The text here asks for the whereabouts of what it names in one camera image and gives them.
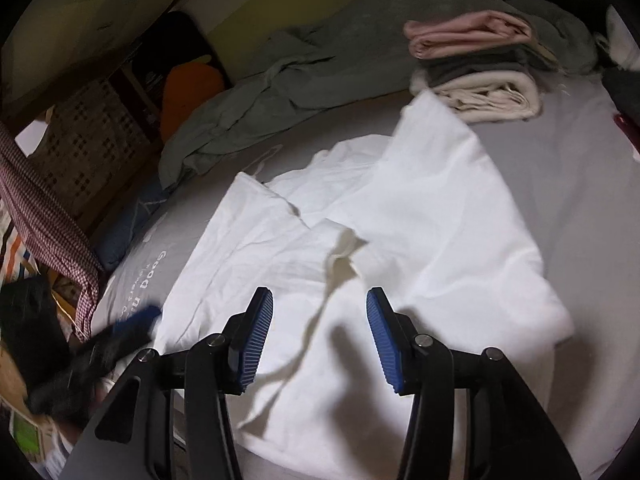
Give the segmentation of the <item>white t-shirt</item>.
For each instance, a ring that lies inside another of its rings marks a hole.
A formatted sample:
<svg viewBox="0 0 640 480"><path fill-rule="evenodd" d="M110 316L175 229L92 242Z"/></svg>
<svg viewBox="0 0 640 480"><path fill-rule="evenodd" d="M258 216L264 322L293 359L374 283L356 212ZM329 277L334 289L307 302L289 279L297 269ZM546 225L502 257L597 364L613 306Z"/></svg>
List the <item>white t-shirt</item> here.
<svg viewBox="0 0 640 480"><path fill-rule="evenodd" d="M477 135L431 92L391 136L360 136L262 183L237 174L165 304L154 344L192 347L246 309L273 316L256 380L230 403L243 448L320 479L394 474L411 411L384 372L367 293L454 350L501 349L540 402L567 308Z"/></svg>

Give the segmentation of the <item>maroon striped hanging cloth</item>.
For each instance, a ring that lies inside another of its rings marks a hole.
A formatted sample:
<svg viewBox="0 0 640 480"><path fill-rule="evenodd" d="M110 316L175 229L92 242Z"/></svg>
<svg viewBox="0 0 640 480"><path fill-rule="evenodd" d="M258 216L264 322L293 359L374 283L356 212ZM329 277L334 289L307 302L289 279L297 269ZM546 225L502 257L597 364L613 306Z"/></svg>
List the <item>maroon striped hanging cloth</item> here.
<svg viewBox="0 0 640 480"><path fill-rule="evenodd" d="M77 337L91 337L102 266L88 238L47 188L6 128L1 129L1 198L35 258L79 286Z"/></svg>

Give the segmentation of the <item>blue cloth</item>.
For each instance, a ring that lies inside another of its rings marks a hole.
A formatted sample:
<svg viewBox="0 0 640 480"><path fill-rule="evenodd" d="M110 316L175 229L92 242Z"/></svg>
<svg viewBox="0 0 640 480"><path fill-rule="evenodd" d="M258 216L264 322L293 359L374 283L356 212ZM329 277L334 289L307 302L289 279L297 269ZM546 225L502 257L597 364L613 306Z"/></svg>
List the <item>blue cloth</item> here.
<svg viewBox="0 0 640 480"><path fill-rule="evenodd" d="M107 222L94 244L94 253L106 273L116 269L129 245L169 196L170 192L162 188L160 179L154 177L125 200L115 219Z"/></svg>

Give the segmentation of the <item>striped multicolour fabric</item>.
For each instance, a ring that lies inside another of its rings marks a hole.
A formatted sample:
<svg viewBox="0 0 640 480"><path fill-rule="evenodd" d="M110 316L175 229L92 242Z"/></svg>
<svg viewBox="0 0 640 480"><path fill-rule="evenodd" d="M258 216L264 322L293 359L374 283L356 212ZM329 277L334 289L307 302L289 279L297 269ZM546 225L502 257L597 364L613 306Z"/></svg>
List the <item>striped multicolour fabric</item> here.
<svg viewBox="0 0 640 480"><path fill-rule="evenodd" d="M36 259L22 241L21 235L17 231L9 211L4 204L1 204L0 209L0 232L1 285L37 275L39 269Z"/></svg>

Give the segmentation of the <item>orange pillow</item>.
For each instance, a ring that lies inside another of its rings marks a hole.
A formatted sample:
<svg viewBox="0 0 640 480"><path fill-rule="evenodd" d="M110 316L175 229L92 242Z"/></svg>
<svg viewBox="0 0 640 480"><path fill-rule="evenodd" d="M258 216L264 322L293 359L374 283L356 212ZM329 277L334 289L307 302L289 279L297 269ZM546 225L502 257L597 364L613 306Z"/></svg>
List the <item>orange pillow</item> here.
<svg viewBox="0 0 640 480"><path fill-rule="evenodd" d="M178 131L191 114L224 91L219 70L201 62L184 63L168 74L160 113L160 138L163 144Z"/></svg>

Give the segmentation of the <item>grey printed bed sheet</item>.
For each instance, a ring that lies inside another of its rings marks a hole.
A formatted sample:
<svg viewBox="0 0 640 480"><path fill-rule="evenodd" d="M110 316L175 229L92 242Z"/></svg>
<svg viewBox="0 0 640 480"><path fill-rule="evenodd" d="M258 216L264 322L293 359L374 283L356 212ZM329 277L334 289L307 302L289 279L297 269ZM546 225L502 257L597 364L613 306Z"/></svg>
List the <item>grey printed bed sheet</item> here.
<svg viewBox="0 0 640 480"><path fill-rule="evenodd" d="M639 419L639 166L600 81L553 79L542 114L475 132L532 231L575 335L555 357L549 414L586 479L600 477ZM102 328L136 300L164 300L239 171L261 181L368 133L387 136L404 92L329 110L226 156L152 215L92 318Z"/></svg>

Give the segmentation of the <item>cream folded garment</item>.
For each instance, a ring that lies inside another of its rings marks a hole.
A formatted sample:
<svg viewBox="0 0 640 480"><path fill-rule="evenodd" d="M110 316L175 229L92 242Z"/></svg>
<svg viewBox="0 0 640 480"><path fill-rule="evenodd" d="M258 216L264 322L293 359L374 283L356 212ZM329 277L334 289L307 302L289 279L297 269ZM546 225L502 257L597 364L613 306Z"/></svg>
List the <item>cream folded garment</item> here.
<svg viewBox="0 0 640 480"><path fill-rule="evenodd" d="M536 117L541 112L541 98L536 81L517 70L486 70L462 75L430 86L426 70L415 70L409 91L417 96L431 90L467 124L507 122Z"/></svg>

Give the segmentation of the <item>grey-green crumpled blanket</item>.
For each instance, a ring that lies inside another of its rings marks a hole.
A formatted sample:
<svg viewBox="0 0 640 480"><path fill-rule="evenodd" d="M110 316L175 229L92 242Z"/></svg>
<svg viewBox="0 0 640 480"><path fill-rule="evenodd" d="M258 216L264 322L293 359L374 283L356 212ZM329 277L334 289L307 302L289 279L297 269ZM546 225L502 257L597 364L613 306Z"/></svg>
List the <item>grey-green crumpled blanket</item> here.
<svg viewBox="0 0 640 480"><path fill-rule="evenodd" d="M569 74L590 72L596 43L587 26L546 0L352 0L325 20L273 34L247 77L189 116L165 144L163 188L187 171L204 174L221 156L244 150L324 110L408 88L418 62L411 25L439 25L498 11L529 24L526 60Z"/></svg>

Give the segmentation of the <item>dark grey folded garment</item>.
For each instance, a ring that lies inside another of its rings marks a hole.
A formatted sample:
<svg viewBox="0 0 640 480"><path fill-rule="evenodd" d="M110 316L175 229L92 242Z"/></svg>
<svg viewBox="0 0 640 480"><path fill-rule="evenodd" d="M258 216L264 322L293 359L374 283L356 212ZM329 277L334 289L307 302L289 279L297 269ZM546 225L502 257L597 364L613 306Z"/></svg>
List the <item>dark grey folded garment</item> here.
<svg viewBox="0 0 640 480"><path fill-rule="evenodd" d="M424 60L420 65L425 70L427 85L434 88L469 74L499 70L526 72L528 57L520 47L504 47Z"/></svg>

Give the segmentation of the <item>white crumpled cloth pile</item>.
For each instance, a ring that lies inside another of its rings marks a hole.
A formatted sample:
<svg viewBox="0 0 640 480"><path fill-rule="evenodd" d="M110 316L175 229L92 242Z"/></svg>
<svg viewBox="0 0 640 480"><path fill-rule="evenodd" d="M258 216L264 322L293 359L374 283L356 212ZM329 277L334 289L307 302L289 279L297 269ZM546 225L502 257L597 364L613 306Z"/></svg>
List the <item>white crumpled cloth pile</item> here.
<svg viewBox="0 0 640 480"><path fill-rule="evenodd" d="M609 6L606 11L606 50L618 67L640 72L639 45L614 6Z"/></svg>

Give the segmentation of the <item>pink folded garment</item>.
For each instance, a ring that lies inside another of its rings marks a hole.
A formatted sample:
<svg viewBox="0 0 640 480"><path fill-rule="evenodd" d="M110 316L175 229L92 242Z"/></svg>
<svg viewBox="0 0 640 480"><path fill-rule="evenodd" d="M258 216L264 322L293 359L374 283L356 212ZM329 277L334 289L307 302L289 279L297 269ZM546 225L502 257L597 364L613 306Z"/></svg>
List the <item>pink folded garment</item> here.
<svg viewBox="0 0 640 480"><path fill-rule="evenodd" d="M408 21L404 35L409 52L418 60L528 44L534 39L532 26L525 20L494 10L465 13L438 23Z"/></svg>

